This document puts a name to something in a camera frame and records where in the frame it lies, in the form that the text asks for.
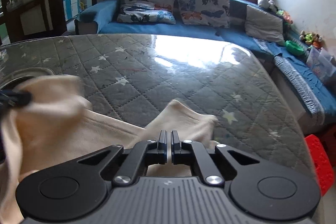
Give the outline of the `blue sofa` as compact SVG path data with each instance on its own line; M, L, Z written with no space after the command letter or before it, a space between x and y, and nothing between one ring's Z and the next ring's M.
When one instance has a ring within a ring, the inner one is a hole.
M307 53L295 56L274 42L263 42L246 34L244 20L250 2L230 0L230 28L184 24L177 3L174 4L175 24L142 23L140 20L119 23L120 3L122 0L105 0L82 11L75 19L76 34L156 34L235 43L250 50L256 57L273 62L317 124L335 122L335 92L326 87L306 65Z

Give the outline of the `green round bowl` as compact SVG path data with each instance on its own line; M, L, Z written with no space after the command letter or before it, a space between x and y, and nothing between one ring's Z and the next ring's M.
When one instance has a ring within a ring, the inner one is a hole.
M302 56L305 53L305 49L292 40L287 40L285 47L294 56Z

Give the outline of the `black white plush toy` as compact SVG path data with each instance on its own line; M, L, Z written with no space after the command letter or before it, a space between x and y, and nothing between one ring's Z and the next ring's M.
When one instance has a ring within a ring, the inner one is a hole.
M269 9L275 13L278 11L273 0L257 0L257 5L258 7L261 7L263 9Z

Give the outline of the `grey plain cushion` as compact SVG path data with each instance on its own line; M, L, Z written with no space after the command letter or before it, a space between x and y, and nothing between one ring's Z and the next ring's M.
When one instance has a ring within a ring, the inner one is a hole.
M246 10L245 32L248 36L279 44L284 42L281 18L251 5Z

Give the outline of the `butterfly print pillow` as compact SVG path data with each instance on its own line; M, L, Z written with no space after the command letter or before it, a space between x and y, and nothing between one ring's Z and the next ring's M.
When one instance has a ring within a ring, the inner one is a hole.
M173 15L175 0L120 0L119 23L176 24Z
M230 28L230 0L178 0L178 8L184 24Z

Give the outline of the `left butterfly print pillow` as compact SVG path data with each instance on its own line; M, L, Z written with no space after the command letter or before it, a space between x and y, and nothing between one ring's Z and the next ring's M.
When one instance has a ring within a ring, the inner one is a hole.
M176 24L173 15L175 0L120 0L119 23Z

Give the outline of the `grey quilted star table cover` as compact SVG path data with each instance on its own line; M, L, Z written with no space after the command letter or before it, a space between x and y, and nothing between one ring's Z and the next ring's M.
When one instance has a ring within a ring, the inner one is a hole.
M80 77L94 111L145 126L171 100L217 117L216 141L313 174L303 134L249 50L229 42L96 34L1 47L1 83L52 72Z

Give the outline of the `colourful plush toys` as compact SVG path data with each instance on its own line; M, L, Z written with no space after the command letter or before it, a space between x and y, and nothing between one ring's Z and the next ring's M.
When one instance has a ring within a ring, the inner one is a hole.
M305 32L301 31L299 39L308 46L313 46L316 49L321 49L323 46L323 37L315 32Z

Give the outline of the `cream beige garment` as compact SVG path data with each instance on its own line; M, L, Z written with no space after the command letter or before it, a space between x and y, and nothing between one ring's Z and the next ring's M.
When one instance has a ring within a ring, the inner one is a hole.
M1 118L1 223L20 223L15 190L29 174L89 154L113 144L131 148L157 139L161 130L177 131L212 148L218 119L199 114L172 100L146 127L138 127L92 110L76 76L43 76L18 86L32 101Z

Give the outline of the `red plastic stool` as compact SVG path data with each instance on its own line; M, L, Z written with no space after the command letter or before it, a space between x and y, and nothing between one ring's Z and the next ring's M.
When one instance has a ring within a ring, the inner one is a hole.
M321 196L324 196L335 181L333 167L331 166L322 143L315 135L306 136L305 141L315 167Z

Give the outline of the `round black table burner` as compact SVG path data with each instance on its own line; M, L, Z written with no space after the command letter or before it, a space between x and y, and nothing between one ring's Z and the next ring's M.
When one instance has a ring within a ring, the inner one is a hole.
M54 71L48 68L19 69L1 79L1 90L13 90L19 84L32 78L52 75L55 75Z

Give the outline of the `clear plastic storage box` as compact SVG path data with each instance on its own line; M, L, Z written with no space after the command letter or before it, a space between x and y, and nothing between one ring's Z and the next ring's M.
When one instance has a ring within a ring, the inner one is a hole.
M326 86L335 85L335 57L324 48L311 47L306 65Z

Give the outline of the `right butterfly print pillow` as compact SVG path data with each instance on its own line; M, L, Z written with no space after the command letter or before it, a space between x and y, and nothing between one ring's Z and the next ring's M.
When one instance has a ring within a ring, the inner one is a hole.
M230 28L230 0L178 0L178 8L184 24Z

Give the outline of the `blue white cabinet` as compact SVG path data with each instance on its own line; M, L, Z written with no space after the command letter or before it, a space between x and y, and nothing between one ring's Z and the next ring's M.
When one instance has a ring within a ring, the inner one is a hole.
M80 0L63 0L64 15L66 22L76 18L80 13Z

